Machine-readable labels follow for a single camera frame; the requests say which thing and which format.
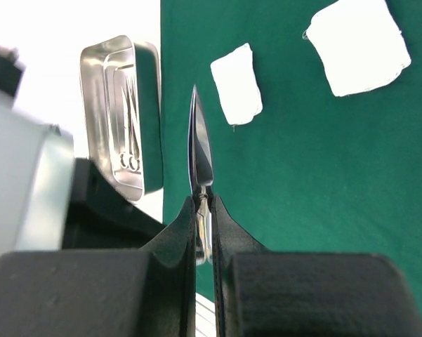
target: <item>white surface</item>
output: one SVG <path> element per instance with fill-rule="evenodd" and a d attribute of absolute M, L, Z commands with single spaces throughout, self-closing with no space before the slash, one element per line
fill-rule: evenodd
<path fill-rule="evenodd" d="M 15 107 L 69 131 L 76 157 L 88 154 L 80 53 L 120 34 L 151 42 L 160 54 L 160 1 L 0 1 L 0 44 L 18 48 L 27 67 Z M 138 207 L 162 220 L 162 194 L 148 195 Z"/>
<path fill-rule="evenodd" d="M 256 83 L 249 44 L 213 61 L 211 71 L 229 125 L 247 124 L 261 113 L 261 92 Z"/>
<path fill-rule="evenodd" d="M 411 63 L 385 0 L 339 0 L 314 15 L 306 34 L 335 96 L 386 86 Z"/>

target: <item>green cloth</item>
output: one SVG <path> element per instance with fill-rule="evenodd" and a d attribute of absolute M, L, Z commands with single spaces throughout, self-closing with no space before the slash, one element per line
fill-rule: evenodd
<path fill-rule="evenodd" d="M 422 312 L 422 0 L 388 2 L 410 67 L 389 86 L 344 98 L 332 95 L 316 50 L 302 39 L 332 2 L 161 0 L 164 220 L 190 193 L 196 83 L 214 191 L 232 217 L 273 250 L 385 254 Z M 246 42 L 264 108 L 233 131 L 209 65 Z M 197 290 L 213 300 L 210 265 L 198 268 Z"/>

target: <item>black connector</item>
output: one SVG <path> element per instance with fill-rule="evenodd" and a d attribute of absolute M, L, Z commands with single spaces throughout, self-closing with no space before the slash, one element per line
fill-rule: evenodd
<path fill-rule="evenodd" d="M 15 64 L 16 55 L 0 47 L 0 90 L 15 98 L 23 70 Z"/>

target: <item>scissor blade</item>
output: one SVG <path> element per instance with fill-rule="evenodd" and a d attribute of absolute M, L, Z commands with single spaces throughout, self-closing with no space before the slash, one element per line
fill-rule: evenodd
<path fill-rule="evenodd" d="M 194 86 L 189 114 L 189 181 L 192 193 L 200 193 L 201 187 L 213 183 L 211 147 L 202 102 Z"/>

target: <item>folded white cloth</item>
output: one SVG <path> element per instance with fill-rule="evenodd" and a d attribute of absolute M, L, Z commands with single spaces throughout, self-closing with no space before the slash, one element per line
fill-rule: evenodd
<path fill-rule="evenodd" d="M 338 0 L 315 14 L 305 33 L 335 96 L 386 86 L 411 63 L 385 0 Z"/>
<path fill-rule="evenodd" d="M 211 63 L 220 104 L 229 125 L 249 123 L 262 111 L 261 92 L 253 71 L 249 44 Z"/>

